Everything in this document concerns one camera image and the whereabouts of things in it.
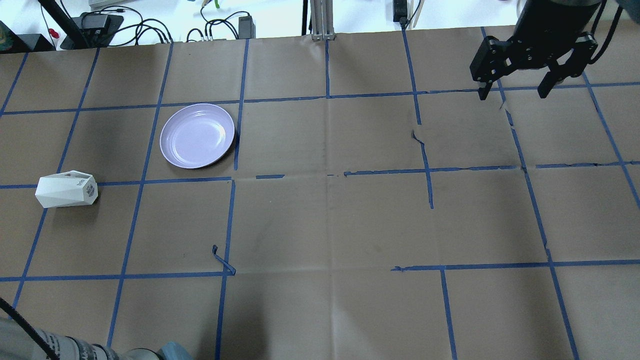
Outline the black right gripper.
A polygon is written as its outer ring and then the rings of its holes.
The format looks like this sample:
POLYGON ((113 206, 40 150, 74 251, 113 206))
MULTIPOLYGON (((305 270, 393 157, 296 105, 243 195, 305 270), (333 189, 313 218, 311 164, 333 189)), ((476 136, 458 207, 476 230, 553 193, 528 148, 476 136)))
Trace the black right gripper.
POLYGON ((470 64, 471 78, 477 82, 478 98, 487 100, 493 83, 516 71, 546 69, 537 86, 540 99, 566 78, 576 78, 590 64, 599 47, 588 31, 560 34, 546 30, 538 35, 512 35, 500 40, 485 36, 470 64))

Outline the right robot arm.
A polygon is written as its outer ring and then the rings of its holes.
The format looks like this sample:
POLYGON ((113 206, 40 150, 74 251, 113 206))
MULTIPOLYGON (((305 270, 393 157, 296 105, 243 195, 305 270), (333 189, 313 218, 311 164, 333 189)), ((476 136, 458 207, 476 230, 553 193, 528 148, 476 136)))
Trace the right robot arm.
POLYGON ((515 71, 547 68, 537 87, 540 98, 568 77, 582 75, 608 48, 622 12, 639 21, 639 2, 619 0, 605 43, 599 46, 592 31, 585 30, 593 20, 597 29, 606 2, 604 0, 528 0, 514 32, 501 41, 484 37, 471 61, 471 77, 478 82, 478 98, 486 100, 493 84, 515 71))

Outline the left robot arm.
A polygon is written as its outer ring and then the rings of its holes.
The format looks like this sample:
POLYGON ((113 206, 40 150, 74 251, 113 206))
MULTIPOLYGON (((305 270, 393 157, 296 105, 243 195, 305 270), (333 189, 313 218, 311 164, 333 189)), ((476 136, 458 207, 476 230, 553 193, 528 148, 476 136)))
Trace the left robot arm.
POLYGON ((191 360, 192 356, 176 342, 159 350, 134 348, 117 352, 109 346, 91 344, 71 336, 47 332, 31 326, 5 299, 1 310, 9 317, 0 322, 2 360, 191 360))

